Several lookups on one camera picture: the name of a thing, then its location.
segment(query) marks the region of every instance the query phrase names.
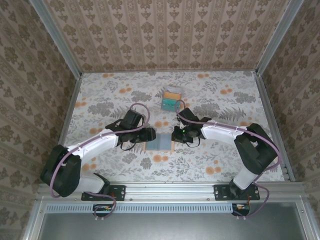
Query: gray leaf pattern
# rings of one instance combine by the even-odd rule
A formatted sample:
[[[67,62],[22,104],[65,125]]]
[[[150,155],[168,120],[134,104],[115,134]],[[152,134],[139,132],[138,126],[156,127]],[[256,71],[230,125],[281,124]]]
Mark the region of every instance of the gray leaf pattern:
[[[161,110],[167,86],[180,87],[186,106],[200,119],[210,117],[238,126],[258,123],[270,133],[250,71],[84,73],[65,145],[94,136],[122,119],[136,102],[146,104],[150,110],[148,127],[157,133],[171,133],[179,122],[174,112]],[[147,116],[143,107],[133,109]],[[11,137],[9,129],[5,133],[11,141],[16,137]],[[215,182],[230,181],[242,165],[235,146],[206,139],[197,148],[175,143],[173,152],[145,151],[143,143],[129,151],[118,146],[95,156],[82,170],[99,173],[113,182]],[[277,168],[261,180],[282,181],[282,171]],[[22,185],[25,179],[15,181]]]

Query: patterned wallpaper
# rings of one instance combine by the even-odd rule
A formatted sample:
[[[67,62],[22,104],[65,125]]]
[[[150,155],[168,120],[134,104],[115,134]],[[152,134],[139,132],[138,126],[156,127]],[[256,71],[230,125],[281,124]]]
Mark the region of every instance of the patterned wallpaper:
[[[290,0],[44,0],[82,72],[255,69]]]
[[[320,219],[320,1],[305,0],[263,73],[295,177]]]
[[[75,79],[27,0],[0,1],[0,239],[26,226]]]

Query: floral tablecloth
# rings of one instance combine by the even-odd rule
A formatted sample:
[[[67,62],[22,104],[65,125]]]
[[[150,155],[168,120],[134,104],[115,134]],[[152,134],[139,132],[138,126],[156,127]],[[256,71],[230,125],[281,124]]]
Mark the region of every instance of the floral tablecloth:
[[[164,89],[182,89],[182,99],[200,119],[221,123],[262,125],[270,135],[256,81],[251,71],[85,73],[66,137],[66,146],[97,134],[123,118],[132,103],[151,112],[149,125],[158,133],[178,126],[174,112],[161,110]],[[146,114],[143,107],[136,110]],[[143,143],[130,151],[107,150],[82,167],[112,182],[228,182],[242,167],[235,146],[202,140],[199,147],[175,143],[173,152],[144,151]],[[283,181],[281,168],[266,172],[261,181]]]

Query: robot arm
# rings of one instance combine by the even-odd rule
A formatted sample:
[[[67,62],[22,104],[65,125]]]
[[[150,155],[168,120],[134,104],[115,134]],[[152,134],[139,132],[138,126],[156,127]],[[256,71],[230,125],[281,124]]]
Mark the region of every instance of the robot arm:
[[[118,133],[119,131],[133,130],[142,124],[144,118],[134,110],[129,110],[123,119],[119,119],[105,127],[97,135],[83,142],[64,147],[55,146],[40,175],[40,179],[50,185],[54,171],[62,158],[71,150],[76,149],[61,166],[54,179],[53,189],[62,197],[72,193],[92,192],[99,193],[107,188],[110,182],[99,174],[81,171],[84,164],[94,156],[125,142],[133,144],[152,141],[156,138],[153,128],[142,128],[135,132]]]
[[[248,127],[237,127],[233,130],[227,127],[216,126],[216,122],[211,121],[211,118],[208,117],[199,120],[189,108],[182,110],[179,115],[190,121],[206,122],[208,124],[189,123],[178,117],[181,126],[175,127],[172,133],[173,141],[192,143],[193,138],[198,137],[236,146],[243,167],[229,183],[230,193],[235,199],[240,198],[251,183],[277,158],[277,153],[270,145],[257,137],[239,130],[242,128],[258,134],[272,143],[263,128],[256,123],[252,123]]]

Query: wallpaper wall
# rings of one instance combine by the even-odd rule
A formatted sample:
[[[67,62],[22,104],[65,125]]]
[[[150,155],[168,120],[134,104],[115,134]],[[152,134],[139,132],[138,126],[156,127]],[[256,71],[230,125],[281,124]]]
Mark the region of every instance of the wallpaper wall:
[[[255,69],[289,0],[44,0],[82,72]]]
[[[305,0],[262,76],[295,177],[320,218],[320,1]]]
[[[0,239],[18,239],[75,79],[27,0],[0,1]]]

